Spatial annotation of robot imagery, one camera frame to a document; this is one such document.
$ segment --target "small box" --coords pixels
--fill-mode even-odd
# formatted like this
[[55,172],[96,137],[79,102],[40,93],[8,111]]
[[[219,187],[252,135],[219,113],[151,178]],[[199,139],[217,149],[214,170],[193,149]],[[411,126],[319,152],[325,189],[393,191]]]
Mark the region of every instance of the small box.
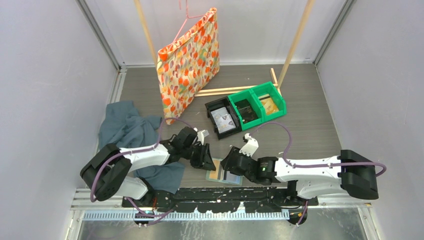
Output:
[[218,139],[287,114],[286,101],[272,82],[208,102],[205,106]]

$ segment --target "fabric bag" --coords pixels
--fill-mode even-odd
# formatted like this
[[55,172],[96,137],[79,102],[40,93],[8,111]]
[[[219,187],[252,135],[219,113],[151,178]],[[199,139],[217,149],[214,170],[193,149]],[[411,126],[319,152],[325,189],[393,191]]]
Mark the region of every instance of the fabric bag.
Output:
[[188,32],[157,53],[156,70],[165,118],[178,118],[195,93],[220,70],[216,12],[216,8],[211,8]]

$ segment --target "wooden stick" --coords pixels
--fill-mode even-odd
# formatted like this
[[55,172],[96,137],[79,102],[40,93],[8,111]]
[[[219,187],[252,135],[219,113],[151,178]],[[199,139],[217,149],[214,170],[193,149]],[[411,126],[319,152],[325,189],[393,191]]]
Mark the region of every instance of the wooden stick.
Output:
[[277,81],[276,72],[274,71],[274,68],[271,67],[270,72],[271,72],[272,81],[275,83],[274,86],[275,85],[278,86],[278,81]]
[[135,8],[137,9],[137,13],[138,13],[138,17],[140,18],[141,25],[143,26],[144,35],[147,40],[148,48],[150,49],[151,58],[153,59],[154,66],[156,67],[156,65],[158,64],[158,57],[155,52],[155,47],[153,47],[152,38],[150,37],[150,32],[147,27],[142,5],[140,3],[140,0],[134,0],[134,4],[135,4]]
[[[276,72],[274,71],[274,68],[271,67],[270,72],[271,72],[272,80],[274,81],[274,83],[277,83],[277,77],[276,77]],[[280,91],[280,88],[278,87],[278,84],[274,84],[274,86],[277,88],[278,93],[281,95],[281,91]]]
[[288,51],[287,58],[285,59],[284,66],[282,66],[281,74],[279,75],[279,78],[278,78],[278,86],[277,86],[278,89],[280,89],[281,84],[283,83],[284,76],[286,75],[287,69],[289,68],[290,61],[292,60],[293,54],[295,53],[296,47],[298,46],[299,40],[301,39],[302,32],[304,31],[306,22],[308,21],[309,14],[311,13],[311,9],[314,3],[315,3],[315,0],[307,0],[302,18],[300,19],[299,26],[297,27],[297,32],[294,35],[293,42],[291,43],[290,50]]
[[233,90],[233,91],[219,91],[219,92],[206,92],[206,93],[196,93],[194,94],[195,97],[206,97],[206,96],[213,96],[213,95],[225,95],[225,94],[235,94],[240,92],[240,90]]
[[205,93],[215,93],[215,92],[221,92],[221,91],[245,90],[245,89],[250,89],[250,88],[253,88],[253,87],[256,87],[256,85],[205,89],[205,90],[200,90],[197,93],[198,94],[205,94]]

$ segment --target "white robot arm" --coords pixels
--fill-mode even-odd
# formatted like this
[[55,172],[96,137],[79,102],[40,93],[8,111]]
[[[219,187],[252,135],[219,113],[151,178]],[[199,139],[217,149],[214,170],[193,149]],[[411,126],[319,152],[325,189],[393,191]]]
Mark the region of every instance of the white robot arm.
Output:
[[101,172],[95,186],[95,196],[99,201],[105,201],[112,196],[125,196],[135,200],[151,199],[146,194],[152,190],[149,183],[143,178],[127,176],[128,173],[148,166],[165,165],[185,158],[190,160],[194,168],[216,170],[212,162],[209,144],[204,143],[208,135],[207,130],[197,131],[190,127],[183,128],[178,135],[160,141],[153,149],[152,146],[137,148],[118,148],[110,143],[104,146],[81,170],[80,176],[92,188],[96,175],[101,166],[112,156],[121,156],[114,159]]
[[[342,150],[340,155],[327,158],[287,159],[289,163],[281,157],[273,156],[254,160],[252,156],[259,147],[258,141],[249,133],[245,134],[243,139],[246,144],[242,148],[233,146],[227,157],[221,161],[221,165],[224,170],[245,176],[253,183],[270,185],[286,182],[291,196],[302,200],[336,193],[348,193],[352,197],[366,200],[379,197],[375,166],[352,150]],[[349,163],[358,165],[340,166]]]
[[[127,176],[134,170],[173,163],[180,158],[190,160],[194,168],[216,170],[209,151],[209,144],[204,143],[208,135],[206,130],[185,127],[178,135],[160,141],[156,148],[152,146],[139,148],[118,148],[108,144],[81,170],[80,176],[90,187],[104,163],[112,156],[125,153],[113,161],[99,175],[94,194],[99,201],[114,195],[131,197],[141,202],[149,202],[153,190],[142,178]],[[342,150],[339,156],[328,158],[292,160],[288,163],[283,158],[267,156],[254,160],[252,158],[259,144],[249,133],[243,137],[246,144],[242,148],[233,146],[225,159],[221,161],[224,170],[238,176],[245,176],[249,181],[262,185],[287,182],[289,196],[302,201],[335,193],[348,193],[359,199],[373,200],[379,197],[376,170],[368,166],[332,166],[341,163],[369,163],[370,160],[351,150]],[[323,167],[296,167],[296,165],[320,164]]]

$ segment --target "blue towel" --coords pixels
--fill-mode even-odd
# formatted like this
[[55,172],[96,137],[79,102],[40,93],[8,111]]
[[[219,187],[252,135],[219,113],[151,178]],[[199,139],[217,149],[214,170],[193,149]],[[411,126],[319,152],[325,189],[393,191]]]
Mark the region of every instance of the blue towel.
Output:
[[[153,145],[158,140],[156,130],[160,116],[141,117],[132,101],[119,101],[106,106],[106,118],[98,133],[98,148],[114,143],[119,148],[138,148]],[[175,194],[183,178],[184,165],[179,162],[137,169],[135,177],[142,177],[155,190]]]

